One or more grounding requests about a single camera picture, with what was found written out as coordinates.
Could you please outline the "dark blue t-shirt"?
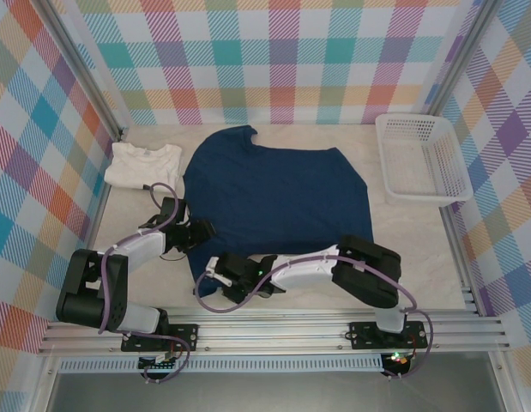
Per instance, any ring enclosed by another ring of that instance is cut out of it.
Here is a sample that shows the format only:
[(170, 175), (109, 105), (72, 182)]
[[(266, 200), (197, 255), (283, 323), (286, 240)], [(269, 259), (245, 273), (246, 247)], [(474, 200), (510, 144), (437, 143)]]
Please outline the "dark blue t-shirt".
[(184, 172), (191, 217), (215, 230), (188, 254), (195, 279), (224, 252), (298, 255), (344, 235), (373, 239), (367, 185), (338, 148), (267, 148), (256, 134), (249, 125), (215, 132)]

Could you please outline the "folded white t-shirt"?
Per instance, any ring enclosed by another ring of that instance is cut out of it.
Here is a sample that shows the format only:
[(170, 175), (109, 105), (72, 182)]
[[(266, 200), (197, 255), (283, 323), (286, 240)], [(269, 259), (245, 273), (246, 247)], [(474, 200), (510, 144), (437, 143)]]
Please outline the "folded white t-shirt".
[(115, 142), (104, 181), (112, 187), (124, 189), (143, 190), (155, 183), (174, 189), (179, 178), (181, 156), (182, 149), (172, 144), (150, 150), (128, 142)]

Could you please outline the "small circuit board white connector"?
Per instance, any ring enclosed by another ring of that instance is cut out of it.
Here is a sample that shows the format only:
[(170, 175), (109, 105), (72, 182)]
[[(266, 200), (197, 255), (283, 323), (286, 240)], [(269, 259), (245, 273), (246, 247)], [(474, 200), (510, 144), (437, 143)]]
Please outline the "small circuit board white connector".
[(170, 373), (178, 366), (178, 357), (169, 354), (158, 354), (141, 356), (137, 361), (137, 369), (143, 372), (148, 369), (150, 372)]

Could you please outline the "small circuit board coloured lights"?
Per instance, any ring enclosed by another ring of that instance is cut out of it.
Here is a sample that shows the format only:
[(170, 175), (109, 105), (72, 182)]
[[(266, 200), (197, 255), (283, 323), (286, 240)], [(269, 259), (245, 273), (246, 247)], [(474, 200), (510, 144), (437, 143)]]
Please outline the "small circuit board coloured lights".
[(394, 352), (382, 354), (382, 374), (388, 377), (404, 375), (410, 371), (413, 354)]

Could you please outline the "white perforated plastic basket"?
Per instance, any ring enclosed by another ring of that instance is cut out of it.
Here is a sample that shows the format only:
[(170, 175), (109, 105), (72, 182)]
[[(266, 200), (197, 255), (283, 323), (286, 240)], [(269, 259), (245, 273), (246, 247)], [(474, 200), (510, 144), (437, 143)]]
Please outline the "white perforated plastic basket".
[(430, 115), (377, 116), (377, 145), (390, 203), (446, 207), (473, 195), (460, 143), (449, 120)]

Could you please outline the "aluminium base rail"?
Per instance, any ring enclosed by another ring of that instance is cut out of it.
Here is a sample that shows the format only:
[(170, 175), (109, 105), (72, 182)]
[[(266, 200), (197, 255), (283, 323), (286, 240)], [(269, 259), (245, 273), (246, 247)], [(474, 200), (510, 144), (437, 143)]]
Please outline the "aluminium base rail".
[[(432, 311), (433, 351), (507, 351), (510, 340), (498, 318), (470, 311)], [(371, 310), (240, 309), (215, 314), (202, 308), (173, 308), (173, 324), (198, 324), (196, 352), (205, 354), (334, 354), (351, 350), (345, 338), (352, 322), (371, 321)], [(40, 355), (119, 355), (121, 336), (52, 322)]]

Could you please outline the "aluminium table side rail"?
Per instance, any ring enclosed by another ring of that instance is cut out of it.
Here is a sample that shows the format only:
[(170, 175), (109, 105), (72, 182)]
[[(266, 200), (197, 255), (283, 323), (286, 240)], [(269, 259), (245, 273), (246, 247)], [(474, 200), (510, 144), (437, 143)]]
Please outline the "aluminium table side rail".
[(456, 273), (461, 285), (466, 310), (468, 312), (479, 313), (480, 310), (477, 306), (477, 301), (474, 296), (468, 260), (464, 251), (464, 247), (458, 237), (456, 230), (456, 220), (453, 211), (449, 206), (444, 206), (439, 209), (439, 213), (456, 267)]
[(100, 284), (103, 256), (94, 242), (110, 190), (105, 171), (112, 162), (112, 144), (117, 140), (103, 126), (94, 137), (80, 130), (69, 152), (69, 162), (80, 179), (68, 223), (80, 240), (71, 254), (57, 302), (57, 316), (64, 322), (81, 318), (95, 326), (104, 311), (106, 297)]

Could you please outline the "aluminium frame post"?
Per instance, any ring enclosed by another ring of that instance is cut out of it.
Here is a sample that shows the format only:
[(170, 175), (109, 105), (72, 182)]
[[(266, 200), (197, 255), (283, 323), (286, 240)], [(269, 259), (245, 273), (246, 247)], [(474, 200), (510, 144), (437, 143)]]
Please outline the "aluminium frame post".
[(425, 84), (420, 113), (439, 115), (504, 0), (461, 0)]
[(121, 141), (124, 128), (116, 120), (104, 95), (101, 93), (97, 82), (94, 80), (90, 69), (75, 45), (75, 41), (70, 37), (59, 13), (52, 4), (52, 1), (31, 0), (31, 2), (45, 26), (50, 31), (52, 38), (56, 41), (60, 52), (63, 54), (63, 58), (71, 68), (75, 78), (86, 92), (95, 111), (98, 113), (106, 128), (113, 135), (114, 141)]

